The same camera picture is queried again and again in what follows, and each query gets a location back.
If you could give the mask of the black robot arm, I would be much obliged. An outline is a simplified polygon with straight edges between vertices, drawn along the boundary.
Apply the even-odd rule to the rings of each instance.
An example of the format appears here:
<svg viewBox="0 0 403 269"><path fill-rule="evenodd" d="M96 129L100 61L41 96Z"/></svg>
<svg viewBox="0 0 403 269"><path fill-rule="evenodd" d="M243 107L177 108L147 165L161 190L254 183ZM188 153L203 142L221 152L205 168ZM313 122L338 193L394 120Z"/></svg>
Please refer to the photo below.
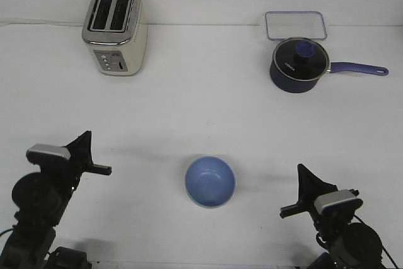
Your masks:
<svg viewBox="0 0 403 269"><path fill-rule="evenodd" d="M17 221L1 253L1 268L92 268L87 254L75 249L49 249L83 173L110 175L111 167L94 164L92 133L87 130L65 146L35 144L27 160L40 170L18 180L11 196Z"/></svg>
<svg viewBox="0 0 403 269"><path fill-rule="evenodd" d="M325 249L309 268L383 268L383 244L355 212L363 205L354 189L340 190L318 178L302 163L297 165L298 200L282 207L280 217L309 213L319 246Z"/></svg>

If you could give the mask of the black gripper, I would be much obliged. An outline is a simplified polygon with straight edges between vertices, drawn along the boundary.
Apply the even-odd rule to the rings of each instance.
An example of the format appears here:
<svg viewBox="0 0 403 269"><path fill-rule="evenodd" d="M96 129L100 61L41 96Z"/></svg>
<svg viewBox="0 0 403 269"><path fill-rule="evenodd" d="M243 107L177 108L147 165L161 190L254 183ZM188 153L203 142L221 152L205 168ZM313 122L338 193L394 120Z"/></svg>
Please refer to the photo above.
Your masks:
<svg viewBox="0 0 403 269"><path fill-rule="evenodd" d="M308 212L316 231L322 238L335 238L353 219L354 214L326 217L318 214L314 201L321 195L336 192L336 185L326 183L313 174L302 163L297 165L298 172L298 200L297 203L287 205L280 209L282 219ZM350 189L358 198L360 192Z"/></svg>
<svg viewBox="0 0 403 269"><path fill-rule="evenodd" d="M70 152L70 160L51 160L40 164L40 171L50 177L60 193L73 193L79 185L83 173L111 175L111 166L95 164L91 154L92 131L87 130L65 147Z"/></svg>

